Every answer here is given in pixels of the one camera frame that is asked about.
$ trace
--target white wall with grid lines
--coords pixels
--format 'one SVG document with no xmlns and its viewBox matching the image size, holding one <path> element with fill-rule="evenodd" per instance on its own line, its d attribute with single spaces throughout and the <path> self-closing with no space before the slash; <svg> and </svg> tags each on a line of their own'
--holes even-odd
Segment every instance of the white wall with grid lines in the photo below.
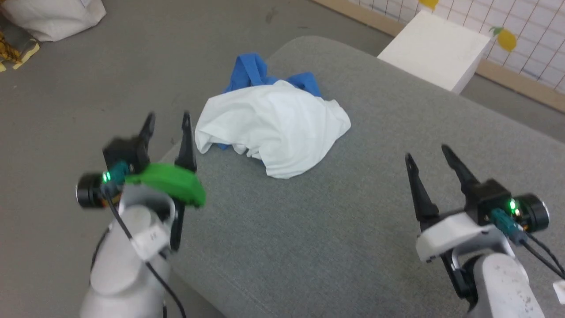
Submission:
<svg viewBox="0 0 565 318">
<path fill-rule="evenodd" d="M 491 27 L 504 27 L 516 48 L 508 53 L 492 38 L 485 58 L 565 93 L 564 0 L 439 0 L 434 11 L 418 0 L 349 1 L 401 23 L 426 10 L 488 36 Z"/>
</svg>

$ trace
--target wooden plank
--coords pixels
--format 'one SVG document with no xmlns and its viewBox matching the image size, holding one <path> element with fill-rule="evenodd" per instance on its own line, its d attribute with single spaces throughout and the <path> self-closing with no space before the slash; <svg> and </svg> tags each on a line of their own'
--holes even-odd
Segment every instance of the wooden plank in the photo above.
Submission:
<svg viewBox="0 0 565 318">
<path fill-rule="evenodd" d="M 404 28 L 404 24 L 348 0 L 312 1 L 391 36 L 398 35 Z M 476 74 L 565 113 L 565 95 L 535 80 L 521 76 L 486 59 L 479 63 Z"/>
</svg>

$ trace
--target black camera lens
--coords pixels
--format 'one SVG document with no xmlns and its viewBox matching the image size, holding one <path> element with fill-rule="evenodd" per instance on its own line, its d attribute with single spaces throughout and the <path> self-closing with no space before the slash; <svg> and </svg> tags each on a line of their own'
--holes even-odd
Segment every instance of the black camera lens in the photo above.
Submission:
<svg viewBox="0 0 565 318">
<path fill-rule="evenodd" d="M 514 200 L 518 203 L 516 220 L 525 231 L 533 233 L 547 229 L 549 212 L 540 198 L 534 194 L 524 194 L 514 197 Z"/>
<path fill-rule="evenodd" d="M 99 188 L 102 173 L 87 173 L 80 177 L 76 185 L 76 201 L 83 208 L 103 208 Z"/>
</svg>

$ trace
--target white box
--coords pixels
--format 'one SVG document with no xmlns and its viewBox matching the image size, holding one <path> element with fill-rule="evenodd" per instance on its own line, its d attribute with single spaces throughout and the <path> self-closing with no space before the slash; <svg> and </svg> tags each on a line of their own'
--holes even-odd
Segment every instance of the white box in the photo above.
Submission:
<svg viewBox="0 0 565 318">
<path fill-rule="evenodd" d="M 377 58 L 459 94 L 489 41 L 486 35 L 420 11 Z"/>
</svg>

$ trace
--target blue cloth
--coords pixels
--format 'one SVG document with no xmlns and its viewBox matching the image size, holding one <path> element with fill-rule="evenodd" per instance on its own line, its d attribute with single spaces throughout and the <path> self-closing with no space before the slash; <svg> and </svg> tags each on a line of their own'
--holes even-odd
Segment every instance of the blue cloth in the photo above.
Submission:
<svg viewBox="0 0 565 318">
<path fill-rule="evenodd" d="M 236 65 L 233 67 L 232 77 L 229 85 L 224 93 L 235 91 L 236 89 L 259 86 L 272 85 L 279 79 L 274 76 L 267 76 L 267 64 L 261 59 L 257 53 L 241 54 L 236 59 Z M 314 74 L 305 72 L 293 75 L 287 79 L 287 82 L 294 87 L 306 91 L 316 97 L 321 97 L 320 89 Z M 218 144 L 222 150 L 226 150 L 229 145 Z"/>
</svg>

